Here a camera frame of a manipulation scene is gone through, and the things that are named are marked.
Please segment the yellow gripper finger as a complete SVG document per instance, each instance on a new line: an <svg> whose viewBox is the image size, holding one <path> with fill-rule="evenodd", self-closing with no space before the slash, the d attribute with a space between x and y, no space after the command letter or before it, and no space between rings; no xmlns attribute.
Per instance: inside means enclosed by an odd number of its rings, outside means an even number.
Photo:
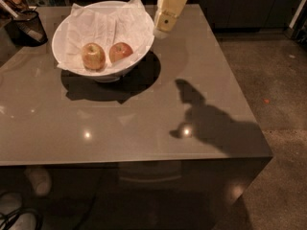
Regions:
<svg viewBox="0 0 307 230"><path fill-rule="evenodd" d="M163 39L170 34L187 1L188 0L157 0L153 27L153 35L156 38Z"/></svg>

